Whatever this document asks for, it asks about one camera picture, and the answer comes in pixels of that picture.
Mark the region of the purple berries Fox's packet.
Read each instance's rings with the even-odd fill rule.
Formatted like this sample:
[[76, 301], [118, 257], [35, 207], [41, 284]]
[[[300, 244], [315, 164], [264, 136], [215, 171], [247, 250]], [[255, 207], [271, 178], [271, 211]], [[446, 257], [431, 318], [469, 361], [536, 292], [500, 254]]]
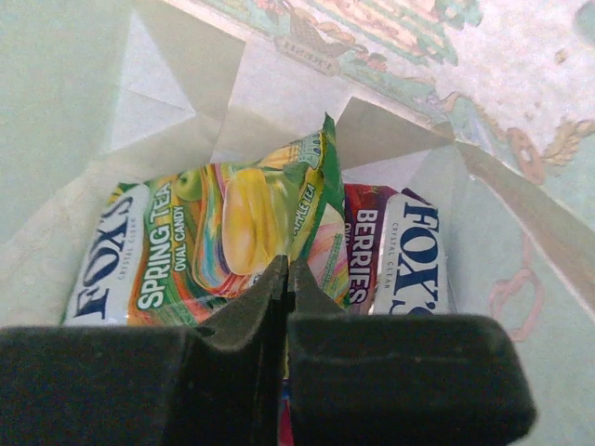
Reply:
[[348, 302], [294, 273], [289, 414], [297, 445], [416, 445], [414, 359], [449, 309], [439, 212], [411, 190], [345, 188]]

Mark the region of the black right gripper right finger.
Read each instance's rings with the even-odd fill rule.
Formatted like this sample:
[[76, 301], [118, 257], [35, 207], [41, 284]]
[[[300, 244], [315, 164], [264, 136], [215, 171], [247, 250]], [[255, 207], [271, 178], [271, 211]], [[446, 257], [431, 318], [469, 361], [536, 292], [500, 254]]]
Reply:
[[350, 315], [293, 262], [287, 322], [298, 445], [508, 445], [537, 408], [515, 347], [477, 315]]

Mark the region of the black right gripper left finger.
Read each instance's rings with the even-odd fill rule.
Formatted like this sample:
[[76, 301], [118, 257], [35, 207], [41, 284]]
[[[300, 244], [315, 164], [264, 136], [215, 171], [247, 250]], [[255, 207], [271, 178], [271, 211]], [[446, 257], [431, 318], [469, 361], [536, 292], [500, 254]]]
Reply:
[[1, 333], [5, 445], [273, 445], [288, 262], [197, 327]]

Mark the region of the green printed paper bag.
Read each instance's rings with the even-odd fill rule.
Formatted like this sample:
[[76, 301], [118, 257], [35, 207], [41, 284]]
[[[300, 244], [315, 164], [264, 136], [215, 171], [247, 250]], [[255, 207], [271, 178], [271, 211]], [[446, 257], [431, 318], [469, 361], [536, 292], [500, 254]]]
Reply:
[[343, 178], [440, 212], [451, 306], [497, 319], [528, 445], [594, 441], [590, 1], [5, 1], [1, 323], [56, 324], [120, 182], [335, 119]]

